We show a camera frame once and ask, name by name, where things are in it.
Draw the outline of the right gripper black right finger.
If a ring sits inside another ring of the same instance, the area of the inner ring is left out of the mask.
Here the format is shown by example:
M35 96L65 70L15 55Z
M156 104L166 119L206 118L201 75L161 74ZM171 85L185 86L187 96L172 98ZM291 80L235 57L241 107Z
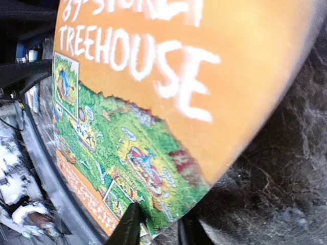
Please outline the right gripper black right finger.
M214 245L195 214L187 214L178 221L179 245Z

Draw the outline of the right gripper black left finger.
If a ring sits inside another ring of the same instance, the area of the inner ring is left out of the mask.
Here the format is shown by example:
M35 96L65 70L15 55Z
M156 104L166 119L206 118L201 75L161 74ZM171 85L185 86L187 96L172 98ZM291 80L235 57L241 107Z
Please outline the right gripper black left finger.
M144 222L139 203L131 203L104 245L139 245L140 225Z

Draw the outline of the orange Treehouse paperback book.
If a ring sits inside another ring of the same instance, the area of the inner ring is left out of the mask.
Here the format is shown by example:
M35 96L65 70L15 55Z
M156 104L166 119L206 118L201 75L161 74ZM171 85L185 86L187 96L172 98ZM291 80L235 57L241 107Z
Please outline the orange Treehouse paperback book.
M58 167L106 235L139 203L149 242L253 139L326 1L60 1Z

